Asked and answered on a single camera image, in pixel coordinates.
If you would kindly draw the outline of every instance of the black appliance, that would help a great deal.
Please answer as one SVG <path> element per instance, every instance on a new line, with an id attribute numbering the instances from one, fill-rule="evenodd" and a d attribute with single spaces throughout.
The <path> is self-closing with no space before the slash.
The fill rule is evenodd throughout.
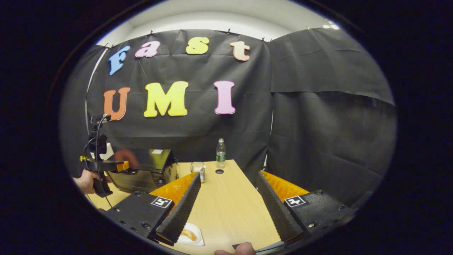
<path id="1" fill-rule="evenodd" d="M 109 159 L 129 161 L 129 169 L 121 173 L 107 172 L 113 184 L 124 191 L 152 192 L 179 178 L 178 160 L 170 149 L 120 149 Z"/>

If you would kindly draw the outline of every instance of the plastic water bottle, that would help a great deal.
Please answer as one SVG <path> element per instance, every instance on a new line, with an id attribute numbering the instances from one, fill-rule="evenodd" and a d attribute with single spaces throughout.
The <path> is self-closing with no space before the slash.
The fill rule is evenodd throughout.
<path id="1" fill-rule="evenodd" d="M 225 144 L 223 143 L 223 138 L 220 138 L 219 143 L 217 144 L 217 149 L 216 149 L 217 168 L 223 169 L 225 167 L 225 155 L 226 154 L 227 154 L 227 149 L 225 148 Z"/>

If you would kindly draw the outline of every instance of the human hand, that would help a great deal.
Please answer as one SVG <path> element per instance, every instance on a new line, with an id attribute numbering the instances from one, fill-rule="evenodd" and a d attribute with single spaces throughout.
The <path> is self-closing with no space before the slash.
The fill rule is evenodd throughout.
<path id="1" fill-rule="evenodd" d="M 107 180 L 107 183 L 112 183 L 112 180 L 108 176 L 105 176 L 105 178 Z M 94 179 L 101 180 L 96 172 L 88 171 L 86 168 L 83 169 L 82 176 L 80 176 L 80 178 L 73 179 L 84 195 L 94 194 Z"/>
<path id="2" fill-rule="evenodd" d="M 236 250 L 234 251 L 234 254 L 231 254 L 224 250 L 216 250 L 214 251 L 214 255 L 255 255 L 255 249 L 253 249 L 251 243 L 246 242 L 238 245 L 236 247 Z"/>

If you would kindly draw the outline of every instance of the white plate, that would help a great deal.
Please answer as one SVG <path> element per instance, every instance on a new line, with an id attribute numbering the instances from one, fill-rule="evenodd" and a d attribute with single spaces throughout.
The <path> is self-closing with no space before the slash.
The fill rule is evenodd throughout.
<path id="1" fill-rule="evenodd" d="M 183 244 L 183 245 L 204 246 L 203 237 L 201 236 L 201 231 L 196 225 L 191 224 L 191 223 L 186 223 L 184 228 L 192 231 L 192 233 L 194 233 L 194 235 L 197 237 L 197 239 L 195 241 L 192 241 L 187 236 L 180 235 L 178 238 L 178 241 L 176 243 Z"/>

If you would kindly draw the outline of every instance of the food on plate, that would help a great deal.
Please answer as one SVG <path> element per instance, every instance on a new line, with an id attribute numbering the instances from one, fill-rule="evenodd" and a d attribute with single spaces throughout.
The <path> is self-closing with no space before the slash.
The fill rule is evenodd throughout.
<path id="1" fill-rule="evenodd" d="M 187 236 L 192 241 L 197 240 L 197 236 L 190 230 L 183 229 L 183 232 L 181 234 Z"/>

